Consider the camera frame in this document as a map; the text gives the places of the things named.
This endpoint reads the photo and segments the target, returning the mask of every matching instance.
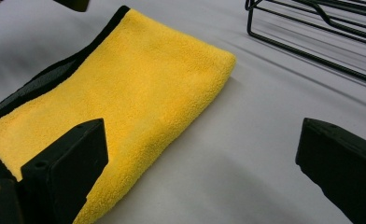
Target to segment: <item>dish rack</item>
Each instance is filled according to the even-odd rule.
[[[250,36],[366,84],[366,1],[246,0],[245,9]]]

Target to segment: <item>microfiber cloth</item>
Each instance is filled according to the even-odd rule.
[[[41,150],[102,118],[109,163],[75,219],[94,222],[214,100],[234,65],[230,52],[121,7],[88,47],[0,103],[0,177],[21,181]]]

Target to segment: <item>rack wire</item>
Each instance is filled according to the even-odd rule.
[[[247,33],[250,36],[366,83],[366,53],[362,53],[366,51],[363,50],[366,49],[366,1],[246,0],[245,9],[248,11]],[[301,26],[304,32],[309,32],[307,37],[312,39],[309,42],[326,46],[324,49],[329,50],[330,55],[317,52],[316,44],[311,47],[311,43],[303,42],[303,34],[300,32],[290,30],[290,36],[298,37],[297,42],[301,45],[296,45],[295,41],[283,40],[275,34],[258,33],[259,30],[253,28],[255,11],[277,17],[279,23],[274,21],[275,29],[278,24],[283,25],[280,20],[296,23],[293,26]]]

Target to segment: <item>yellow cloth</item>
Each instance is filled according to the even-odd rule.
[[[42,149],[103,118],[109,163],[75,220],[94,222],[212,102],[234,64],[229,52],[131,9],[70,78],[0,118],[0,159],[21,180]]]

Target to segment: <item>gray table surface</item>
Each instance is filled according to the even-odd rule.
[[[0,101],[88,45],[121,5],[237,56],[214,103],[98,223],[350,223],[295,155],[303,118],[366,139],[366,87],[249,37],[244,2],[99,0],[86,13],[50,0],[0,5]]]

